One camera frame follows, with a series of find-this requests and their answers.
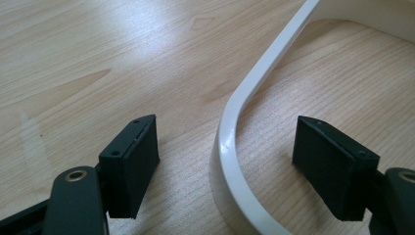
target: curved edge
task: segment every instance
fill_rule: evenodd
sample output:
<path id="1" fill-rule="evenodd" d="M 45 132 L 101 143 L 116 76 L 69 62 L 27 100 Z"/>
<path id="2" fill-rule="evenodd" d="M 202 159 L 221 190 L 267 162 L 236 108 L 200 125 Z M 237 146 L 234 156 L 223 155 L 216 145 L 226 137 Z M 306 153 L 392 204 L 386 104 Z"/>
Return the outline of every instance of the curved edge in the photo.
<path id="1" fill-rule="evenodd" d="M 415 5 L 412 3 L 403 0 L 320 2 L 306 0 L 232 94 L 223 111 L 211 153 L 210 187 L 217 207 L 237 233 L 290 234 L 273 219 L 251 191 L 238 163 L 235 138 L 240 113 L 302 29 L 313 21 L 342 19 L 415 42 L 415 30 L 411 30 L 415 28 Z M 392 13 L 387 16 L 392 18 L 385 21 L 385 12 L 389 11 Z"/>

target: white frame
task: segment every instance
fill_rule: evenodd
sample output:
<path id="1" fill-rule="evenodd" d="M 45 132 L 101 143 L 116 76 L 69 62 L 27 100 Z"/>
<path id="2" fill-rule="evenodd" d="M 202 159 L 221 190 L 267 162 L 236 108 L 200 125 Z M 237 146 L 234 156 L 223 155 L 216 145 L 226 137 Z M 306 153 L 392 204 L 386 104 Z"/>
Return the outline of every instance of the white frame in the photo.
<path id="1" fill-rule="evenodd" d="M 210 160 L 210 185 L 217 207 L 237 232 L 290 234 L 263 208 L 241 171 L 236 154 L 240 113 L 274 70 L 302 29 L 323 19 L 364 24 L 415 43 L 415 0 L 306 0 L 265 51 L 226 104 Z"/>

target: wooden surface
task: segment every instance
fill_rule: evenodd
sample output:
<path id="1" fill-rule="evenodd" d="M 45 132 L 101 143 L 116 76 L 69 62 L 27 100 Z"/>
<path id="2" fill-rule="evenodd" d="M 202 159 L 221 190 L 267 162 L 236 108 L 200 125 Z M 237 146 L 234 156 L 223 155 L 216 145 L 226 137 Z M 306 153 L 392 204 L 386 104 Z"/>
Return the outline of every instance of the wooden surface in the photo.
<path id="1" fill-rule="evenodd" d="M 158 116 L 161 163 L 136 220 L 112 234 L 232 233 L 208 166 L 232 91 L 302 4 L 276 1 L 0 2 L 0 218 L 132 119 Z M 415 45 L 340 21 L 310 25 L 244 111 L 238 153 L 264 207 L 295 234 L 368 234 L 334 219 L 291 165 L 297 116 L 321 118 L 415 168 Z"/>

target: wooden table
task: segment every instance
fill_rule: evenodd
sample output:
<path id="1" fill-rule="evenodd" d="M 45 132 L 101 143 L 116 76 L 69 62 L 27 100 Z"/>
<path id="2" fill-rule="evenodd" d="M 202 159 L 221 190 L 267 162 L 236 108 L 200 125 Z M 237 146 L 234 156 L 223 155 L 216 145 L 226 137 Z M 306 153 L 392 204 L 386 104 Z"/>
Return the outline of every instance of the wooden table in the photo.
<path id="1" fill-rule="evenodd" d="M 136 220 L 112 234 L 229 234 L 209 159 L 233 90 L 303 1 L 0 3 L 0 219 L 49 197 L 54 178 L 132 119 L 158 117 L 161 163 Z M 297 116 L 324 119 L 415 168 L 415 45 L 350 22 L 305 29 L 244 111 L 243 172 L 295 234 L 367 234 L 340 222 L 291 165 Z"/>

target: glossy white rim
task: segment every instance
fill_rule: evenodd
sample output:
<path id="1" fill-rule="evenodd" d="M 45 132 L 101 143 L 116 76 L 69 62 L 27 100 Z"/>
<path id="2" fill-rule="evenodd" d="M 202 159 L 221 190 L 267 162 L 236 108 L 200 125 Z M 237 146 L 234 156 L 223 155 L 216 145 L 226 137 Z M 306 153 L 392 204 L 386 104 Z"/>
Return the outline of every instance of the glossy white rim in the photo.
<path id="1" fill-rule="evenodd" d="M 210 186 L 217 207 L 237 232 L 290 234 L 254 196 L 238 163 L 238 117 L 259 86 L 310 22 L 341 19 L 364 24 L 415 43 L 412 0 L 306 0 L 229 99 L 210 160 Z"/>

